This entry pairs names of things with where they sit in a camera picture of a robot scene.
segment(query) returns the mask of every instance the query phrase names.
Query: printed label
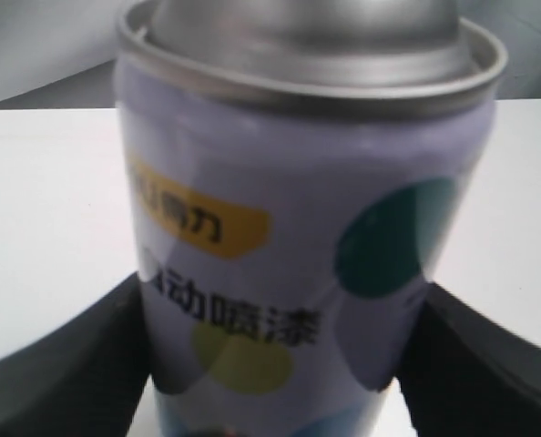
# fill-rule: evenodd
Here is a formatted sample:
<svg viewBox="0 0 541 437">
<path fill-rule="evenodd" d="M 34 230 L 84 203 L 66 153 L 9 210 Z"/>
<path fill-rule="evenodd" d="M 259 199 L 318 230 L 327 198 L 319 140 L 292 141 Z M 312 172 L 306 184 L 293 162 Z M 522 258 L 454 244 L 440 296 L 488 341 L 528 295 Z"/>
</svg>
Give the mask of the printed label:
<svg viewBox="0 0 541 437">
<path fill-rule="evenodd" d="M 270 227 L 266 211 L 198 193 L 167 179 L 127 153 L 132 188 L 146 212 L 168 233 L 224 259 L 263 246 Z"/>
</svg>

